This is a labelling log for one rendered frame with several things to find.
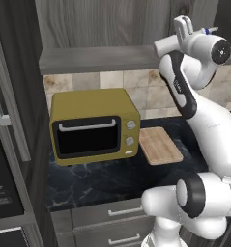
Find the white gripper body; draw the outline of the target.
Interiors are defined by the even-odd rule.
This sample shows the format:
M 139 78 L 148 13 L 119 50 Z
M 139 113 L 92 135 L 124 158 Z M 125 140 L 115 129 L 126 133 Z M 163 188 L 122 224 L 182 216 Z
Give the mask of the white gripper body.
M 193 45 L 193 26 L 189 17 L 180 15 L 174 19 L 175 32 L 178 38 L 178 43 L 184 53 L 190 53 Z

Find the wooden cutting board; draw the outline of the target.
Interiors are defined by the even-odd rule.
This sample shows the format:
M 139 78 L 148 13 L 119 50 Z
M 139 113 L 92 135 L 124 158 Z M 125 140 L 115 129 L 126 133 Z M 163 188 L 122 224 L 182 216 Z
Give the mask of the wooden cutting board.
M 141 128 L 139 143 L 152 166 L 181 162 L 184 159 L 163 127 Z

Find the yellow toaster oven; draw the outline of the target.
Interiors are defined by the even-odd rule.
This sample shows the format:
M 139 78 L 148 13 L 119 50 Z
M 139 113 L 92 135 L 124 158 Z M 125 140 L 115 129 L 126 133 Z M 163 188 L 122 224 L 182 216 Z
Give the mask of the yellow toaster oven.
M 121 118 L 121 146 L 117 152 L 67 159 L 57 157 L 53 139 L 53 122 L 101 116 Z M 135 121 L 136 127 L 127 129 L 128 121 Z M 55 162 L 61 166 L 128 158 L 135 156 L 138 151 L 140 114 L 123 88 L 56 93 L 51 101 L 49 129 Z M 134 138 L 133 145 L 126 145 L 127 137 Z

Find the black toaster oven door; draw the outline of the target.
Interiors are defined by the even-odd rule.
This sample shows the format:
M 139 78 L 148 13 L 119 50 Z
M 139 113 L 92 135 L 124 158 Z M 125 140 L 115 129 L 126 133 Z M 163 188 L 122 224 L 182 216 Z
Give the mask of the black toaster oven door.
M 59 124 L 63 127 L 109 124 L 112 119 L 116 121 L 113 127 L 69 132 L 59 130 Z M 111 154 L 117 152 L 121 146 L 121 118 L 119 116 L 55 121 L 52 123 L 52 130 L 57 157 L 61 159 Z

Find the grey drawer front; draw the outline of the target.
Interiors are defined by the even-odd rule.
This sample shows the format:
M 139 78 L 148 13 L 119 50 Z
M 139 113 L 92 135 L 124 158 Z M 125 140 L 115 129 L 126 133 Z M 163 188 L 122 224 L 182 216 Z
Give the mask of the grey drawer front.
M 139 247 L 144 237 L 154 226 L 154 217 L 142 217 L 126 222 L 94 228 L 75 235 L 76 247 Z M 117 240 L 135 236 L 140 233 L 140 239 L 124 244 L 110 246 L 108 239 Z
M 107 223 L 117 220 L 128 220 L 134 217 L 146 217 L 144 210 L 129 213 L 125 215 L 113 216 L 108 215 L 109 210 L 118 211 L 130 208 L 136 208 L 141 206 L 141 199 L 130 199 L 125 201 L 95 205 L 95 206 L 85 206 L 80 208 L 75 208 L 72 210 L 72 222 L 75 228 L 86 227 L 91 225 L 97 225 L 101 223 Z

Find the grey wood wall cabinet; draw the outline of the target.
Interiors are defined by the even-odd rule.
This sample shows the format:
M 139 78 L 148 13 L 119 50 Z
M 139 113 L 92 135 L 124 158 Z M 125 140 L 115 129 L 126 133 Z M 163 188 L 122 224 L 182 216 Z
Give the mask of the grey wood wall cabinet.
M 41 74 L 155 69 L 153 42 L 187 15 L 231 42 L 231 0 L 35 0 Z

